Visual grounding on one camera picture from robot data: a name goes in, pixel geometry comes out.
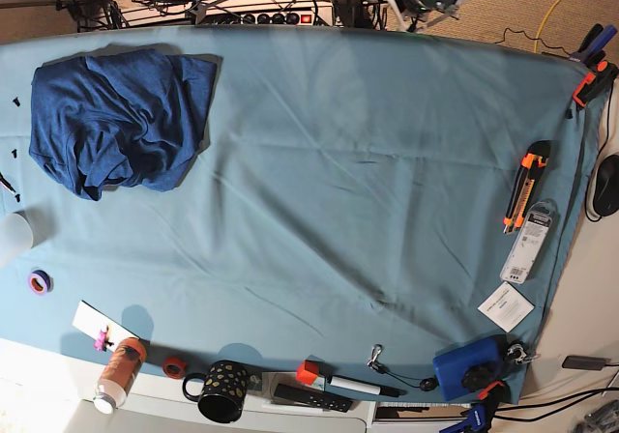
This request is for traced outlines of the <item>orange supplement bottle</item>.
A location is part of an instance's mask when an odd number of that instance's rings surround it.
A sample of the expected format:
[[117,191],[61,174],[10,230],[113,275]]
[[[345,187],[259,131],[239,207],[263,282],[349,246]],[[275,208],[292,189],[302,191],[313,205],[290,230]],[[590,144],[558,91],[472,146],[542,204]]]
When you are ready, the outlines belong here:
[[125,404],[146,356],[138,338],[125,338],[117,344],[95,387],[93,404],[100,413],[111,415]]

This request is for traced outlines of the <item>blue box with knob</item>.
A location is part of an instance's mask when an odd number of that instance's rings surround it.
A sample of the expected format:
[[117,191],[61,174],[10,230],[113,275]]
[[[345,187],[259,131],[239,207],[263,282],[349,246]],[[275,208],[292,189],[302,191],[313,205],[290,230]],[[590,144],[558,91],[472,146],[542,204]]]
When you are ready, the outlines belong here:
[[506,343],[490,336],[436,356],[435,378],[443,399],[452,401],[485,389],[503,370]]

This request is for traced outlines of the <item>black mug gold dots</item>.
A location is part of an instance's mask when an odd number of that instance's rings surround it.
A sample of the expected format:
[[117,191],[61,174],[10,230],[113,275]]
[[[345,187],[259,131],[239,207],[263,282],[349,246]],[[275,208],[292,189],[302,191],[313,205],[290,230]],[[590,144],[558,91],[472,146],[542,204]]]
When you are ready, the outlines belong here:
[[[188,383],[201,383],[199,394],[188,391]],[[194,402],[206,419],[220,424],[237,421],[249,389],[250,374],[236,361],[216,361],[206,373],[191,373],[183,380],[182,393]]]

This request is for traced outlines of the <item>translucent plastic cup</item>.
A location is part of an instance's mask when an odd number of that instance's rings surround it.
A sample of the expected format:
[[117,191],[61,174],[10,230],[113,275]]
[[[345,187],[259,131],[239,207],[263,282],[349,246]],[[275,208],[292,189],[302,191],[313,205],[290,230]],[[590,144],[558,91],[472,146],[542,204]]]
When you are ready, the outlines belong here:
[[6,215],[1,220],[0,267],[4,268],[28,251],[33,243],[33,232],[26,218],[18,213]]

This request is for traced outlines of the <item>blue orange bottom clamp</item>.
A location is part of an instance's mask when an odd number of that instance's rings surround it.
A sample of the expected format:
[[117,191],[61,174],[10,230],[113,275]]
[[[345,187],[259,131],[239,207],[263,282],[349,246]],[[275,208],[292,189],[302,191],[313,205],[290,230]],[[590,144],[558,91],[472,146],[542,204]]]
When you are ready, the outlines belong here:
[[504,380],[491,383],[479,393],[479,401],[467,411],[465,419],[444,432],[488,432],[499,405],[509,396],[510,389]]

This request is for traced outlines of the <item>white marker pen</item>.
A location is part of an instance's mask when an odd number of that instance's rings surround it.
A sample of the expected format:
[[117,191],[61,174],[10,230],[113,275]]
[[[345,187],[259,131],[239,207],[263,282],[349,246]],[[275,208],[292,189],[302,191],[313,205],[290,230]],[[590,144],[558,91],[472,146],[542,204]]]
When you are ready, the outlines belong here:
[[401,396],[401,391],[391,387],[384,387],[379,385],[372,385],[364,382],[359,382],[352,379],[346,379],[337,376],[330,376],[326,378],[326,383],[334,388],[343,390],[354,390],[366,394],[376,396],[387,396],[392,398],[398,398]]

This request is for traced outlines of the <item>black adapter block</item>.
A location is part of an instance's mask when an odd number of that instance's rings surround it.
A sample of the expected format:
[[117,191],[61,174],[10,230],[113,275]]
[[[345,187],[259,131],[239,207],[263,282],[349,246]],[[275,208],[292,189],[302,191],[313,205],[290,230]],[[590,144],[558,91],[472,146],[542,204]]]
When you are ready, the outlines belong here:
[[601,371],[606,368],[607,361],[604,358],[569,355],[562,362],[562,367],[572,370]]

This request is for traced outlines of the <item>red tape roll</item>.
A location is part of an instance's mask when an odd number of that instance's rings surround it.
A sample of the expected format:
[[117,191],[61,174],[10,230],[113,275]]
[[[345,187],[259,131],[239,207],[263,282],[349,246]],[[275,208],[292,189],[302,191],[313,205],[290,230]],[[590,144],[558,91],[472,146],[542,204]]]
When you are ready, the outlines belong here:
[[188,363],[177,357],[168,357],[162,363],[162,371],[170,379],[183,379],[186,376],[187,369]]

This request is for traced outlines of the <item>light blue table cloth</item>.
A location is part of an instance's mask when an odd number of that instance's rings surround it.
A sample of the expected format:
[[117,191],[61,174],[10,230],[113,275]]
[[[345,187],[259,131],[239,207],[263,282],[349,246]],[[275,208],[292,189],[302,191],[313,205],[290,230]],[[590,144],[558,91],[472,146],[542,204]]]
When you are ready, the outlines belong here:
[[[140,49],[219,62],[204,137],[180,186],[79,198],[29,154],[34,72]],[[520,160],[551,142],[536,195],[555,206],[533,311],[536,346],[598,152],[605,96],[586,70],[483,43],[337,29],[164,27],[1,48],[1,170],[35,245],[1,272],[3,338],[101,363],[72,325],[85,301],[170,353],[292,370],[316,357],[371,379],[370,348],[425,377],[435,354],[498,332],[479,310],[513,245]],[[17,107],[13,99],[21,103]],[[12,150],[17,149],[14,159]],[[35,294],[28,275],[52,290]]]

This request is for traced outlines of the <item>purple tape roll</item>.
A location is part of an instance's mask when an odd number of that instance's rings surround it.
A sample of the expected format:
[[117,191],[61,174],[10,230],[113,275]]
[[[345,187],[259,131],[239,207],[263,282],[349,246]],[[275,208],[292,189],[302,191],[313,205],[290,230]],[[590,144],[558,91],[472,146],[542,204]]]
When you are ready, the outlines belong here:
[[52,290],[51,277],[43,270],[32,271],[27,281],[30,289],[37,295],[44,295]]

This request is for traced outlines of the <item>dark blue t-shirt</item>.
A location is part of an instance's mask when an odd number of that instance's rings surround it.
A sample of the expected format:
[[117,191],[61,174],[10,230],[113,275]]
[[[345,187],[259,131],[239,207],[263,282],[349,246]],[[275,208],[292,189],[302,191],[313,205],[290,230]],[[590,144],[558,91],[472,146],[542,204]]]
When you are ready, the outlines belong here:
[[29,154],[86,200],[107,187],[172,190],[203,141],[217,72],[215,61],[155,49],[41,66]]

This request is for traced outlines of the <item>orange red cube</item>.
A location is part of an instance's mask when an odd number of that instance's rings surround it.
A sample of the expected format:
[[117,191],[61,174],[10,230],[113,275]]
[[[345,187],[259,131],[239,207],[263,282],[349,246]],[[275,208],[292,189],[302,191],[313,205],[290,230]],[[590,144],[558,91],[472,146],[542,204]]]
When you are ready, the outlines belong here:
[[319,366],[314,361],[303,361],[296,370],[296,381],[306,385],[313,385],[319,377]]

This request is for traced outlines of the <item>white paper card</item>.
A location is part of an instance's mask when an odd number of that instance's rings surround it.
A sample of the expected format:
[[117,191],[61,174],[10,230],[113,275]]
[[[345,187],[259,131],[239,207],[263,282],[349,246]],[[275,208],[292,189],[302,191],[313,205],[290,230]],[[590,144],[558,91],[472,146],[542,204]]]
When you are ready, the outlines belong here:
[[503,282],[478,310],[504,332],[511,332],[534,309],[509,282]]

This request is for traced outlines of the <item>black remote control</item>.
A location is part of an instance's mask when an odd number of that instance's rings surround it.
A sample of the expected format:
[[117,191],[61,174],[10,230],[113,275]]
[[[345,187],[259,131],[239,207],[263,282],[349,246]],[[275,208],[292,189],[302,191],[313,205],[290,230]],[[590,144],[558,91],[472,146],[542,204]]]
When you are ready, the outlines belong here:
[[327,411],[347,413],[353,406],[352,399],[324,391],[303,390],[288,385],[278,384],[273,396],[276,399],[291,401],[307,407]]

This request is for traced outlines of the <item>blue spring clamp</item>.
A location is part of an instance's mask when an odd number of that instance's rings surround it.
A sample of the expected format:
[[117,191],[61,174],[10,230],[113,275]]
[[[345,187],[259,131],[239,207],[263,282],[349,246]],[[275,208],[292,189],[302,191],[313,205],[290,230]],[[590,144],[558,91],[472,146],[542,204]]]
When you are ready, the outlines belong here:
[[605,56],[605,46],[617,32],[617,28],[612,24],[603,27],[600,23],[596,23],[587,33],[578,50],[572,53],[569,59],[587,67],[598,64]]

